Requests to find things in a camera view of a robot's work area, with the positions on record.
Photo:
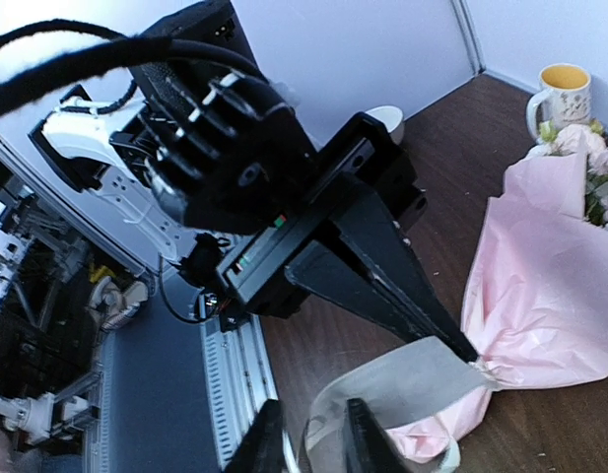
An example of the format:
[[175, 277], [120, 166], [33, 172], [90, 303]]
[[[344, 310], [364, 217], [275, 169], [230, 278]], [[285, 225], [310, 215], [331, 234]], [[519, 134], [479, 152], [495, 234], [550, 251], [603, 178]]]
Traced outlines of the white patterned mug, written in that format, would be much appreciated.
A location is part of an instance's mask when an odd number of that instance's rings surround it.
[[560, 131], [591, 120], [591, 75], [568, 63], [546, 66], [539, 73], [540, 90], [526, 105], [526, 125], [532, 139], [542, 144], [540, 123], [549, 121]]

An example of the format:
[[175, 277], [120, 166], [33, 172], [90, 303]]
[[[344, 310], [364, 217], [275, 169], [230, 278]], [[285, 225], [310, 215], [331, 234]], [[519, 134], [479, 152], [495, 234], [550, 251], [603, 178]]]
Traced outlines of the pink fake rose bunch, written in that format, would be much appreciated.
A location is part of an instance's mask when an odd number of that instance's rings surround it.
[[565, 157], [577, 151], [585, 156], [584, 219], [608, 230], [608, 145], [603, 125], [596, 119], [571, 124], [559, 131], [551, 121], [539, 125], [541, 143], [526, 158]]

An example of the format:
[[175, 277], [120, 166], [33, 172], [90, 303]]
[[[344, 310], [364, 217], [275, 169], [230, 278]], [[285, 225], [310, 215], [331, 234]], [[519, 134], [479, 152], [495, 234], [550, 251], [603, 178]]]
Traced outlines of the pink wrapping paper sheet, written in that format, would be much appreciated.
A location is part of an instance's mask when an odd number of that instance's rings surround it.
[[490, 400], [608, 377], [608, 231], [583, 217], [584, 159], [525, 157], [488, 203], [461, 329], [502, 386]]

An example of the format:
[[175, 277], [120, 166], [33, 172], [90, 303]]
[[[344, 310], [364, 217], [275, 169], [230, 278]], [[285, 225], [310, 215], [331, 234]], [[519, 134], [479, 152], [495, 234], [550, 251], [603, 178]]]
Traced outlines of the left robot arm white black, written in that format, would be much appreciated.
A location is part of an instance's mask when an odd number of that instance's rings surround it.
[[145, 35], [231, 58], [134, 67], [145, 105], [110, 128], [99, 152], [79, 146], [79, 113], [50, 114], [31, 139], [70, 186], [94, 190], [95, 173], [107, 169], [141, 180], [158, 208], [196, 231], [192, 251], [174, 263], [217, 297], [226, 322], [244, 312], [286, 318], [317, 295], [405, 342], [435, 336], [477, 360], [395, 226], [426, 200], [379, 120], [359, 112], [315, 148], [259, 73], [228, 1], [196, 3]]

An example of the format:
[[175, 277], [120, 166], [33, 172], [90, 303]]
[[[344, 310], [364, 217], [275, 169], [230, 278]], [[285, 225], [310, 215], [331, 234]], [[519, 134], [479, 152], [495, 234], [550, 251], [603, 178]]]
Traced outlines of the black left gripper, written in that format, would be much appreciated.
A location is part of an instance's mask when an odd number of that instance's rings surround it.
[[413, 226], [426, 209], [410, 159], [367, 114], [327, 146], [345, 155], [346, 168], [299, 216], [280, 217], [215, 262], [206, 242], [198, 243], [197, 256], [212, 272], [191, 317], [287, 318], [314, 294], [406, 343], [436, 336], [463, 362], [476, 362], [476, 349], [394, 225], [404, 217]]

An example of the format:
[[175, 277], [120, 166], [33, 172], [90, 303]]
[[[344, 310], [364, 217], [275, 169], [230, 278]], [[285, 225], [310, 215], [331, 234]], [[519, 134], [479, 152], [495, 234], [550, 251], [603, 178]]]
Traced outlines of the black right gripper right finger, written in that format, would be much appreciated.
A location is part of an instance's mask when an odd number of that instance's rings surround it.
[[367, 403], [347, 400], [343, 448], [345, 467], [352, 473], [406, 472], [407, 469]]

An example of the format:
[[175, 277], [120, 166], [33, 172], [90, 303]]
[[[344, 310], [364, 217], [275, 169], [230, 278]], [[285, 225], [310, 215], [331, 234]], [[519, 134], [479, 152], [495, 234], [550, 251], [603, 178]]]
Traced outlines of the beige printed ribbon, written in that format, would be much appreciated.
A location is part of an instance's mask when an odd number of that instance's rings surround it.
[[350, 399], [363, 400], [405, 472], [453, 472], [458, 442], [481, 423], [501, 389], [482, 360], [466, 363], [438, 337], [403, 345], [327, 384], [312, 401], [300, 459], [313, 472], [347, 469], [343, 433]]

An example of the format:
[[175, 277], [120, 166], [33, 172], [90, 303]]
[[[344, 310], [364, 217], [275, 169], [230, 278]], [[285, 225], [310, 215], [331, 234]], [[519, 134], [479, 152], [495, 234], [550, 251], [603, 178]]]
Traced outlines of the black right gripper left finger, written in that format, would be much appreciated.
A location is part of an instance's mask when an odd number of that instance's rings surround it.
[[225, 473], [279, 473], [286, 467], [283, 446], [283, 409], [268, 399], [255, 416]]

